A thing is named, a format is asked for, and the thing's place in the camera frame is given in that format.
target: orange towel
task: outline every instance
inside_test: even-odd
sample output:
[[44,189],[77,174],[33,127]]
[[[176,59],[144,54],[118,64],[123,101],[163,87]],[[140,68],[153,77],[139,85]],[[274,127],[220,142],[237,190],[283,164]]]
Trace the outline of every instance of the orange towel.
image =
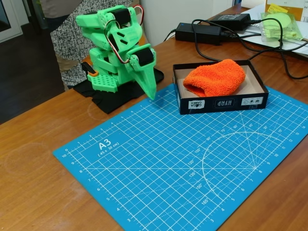
[[244,70],[233,60],[196,68],[184,79],[184,87],[199,97],[231,95],[245,80]]

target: cardboard tray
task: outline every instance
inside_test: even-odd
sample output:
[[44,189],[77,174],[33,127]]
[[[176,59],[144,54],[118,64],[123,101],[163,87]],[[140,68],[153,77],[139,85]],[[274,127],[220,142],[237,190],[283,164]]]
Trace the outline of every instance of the cardboard tray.
[[173,65],[173,83],[178,98],[180,114],[211,113],[237,110],[263,109],[269,97],[260,76],[249,60],[235,61],[246,73],[245,81],[229,96],[198,97],[183,86],[186,76],[201,65],[217,62]]

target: black power brick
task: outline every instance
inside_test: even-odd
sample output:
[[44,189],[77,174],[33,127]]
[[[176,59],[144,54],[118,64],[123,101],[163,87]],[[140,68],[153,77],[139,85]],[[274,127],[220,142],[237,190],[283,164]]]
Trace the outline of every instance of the black power brick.
[[216,23],[220,26],[224,26],[231,30],[239,30],[243,31],[246,27],[249,26],[247,21],[250,21],[250,14],[243,13],[243,14],[219,14],[215,16],[210,22]]
[[[197,34],[198,43],[219,45],[221,41],[221,27],[195,24],[194,29]],[[192,24],[180,23],[175,31],[175,39],[179,41],[194,42],[194,32]]]

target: red wire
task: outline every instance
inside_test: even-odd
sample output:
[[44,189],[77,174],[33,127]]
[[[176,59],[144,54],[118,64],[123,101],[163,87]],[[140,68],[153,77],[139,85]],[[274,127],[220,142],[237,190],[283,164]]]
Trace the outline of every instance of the red wire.
[[140,22],[140,25],[142,25],[143,19],[144,19],[144,8],[143,8],[141,5],[135,5],[135,6],[134,6],[134,9],[135,9],[136,7],[140,7],[140,10],[141,10],[141,22]]

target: cutting mat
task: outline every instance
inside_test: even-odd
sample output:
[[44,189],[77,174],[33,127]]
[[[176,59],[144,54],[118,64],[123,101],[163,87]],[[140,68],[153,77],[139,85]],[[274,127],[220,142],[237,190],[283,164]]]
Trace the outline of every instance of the cutting mat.
[[54,155],[127,231],[216,230],[308,134],[308,106],[180,115],[173,85]]

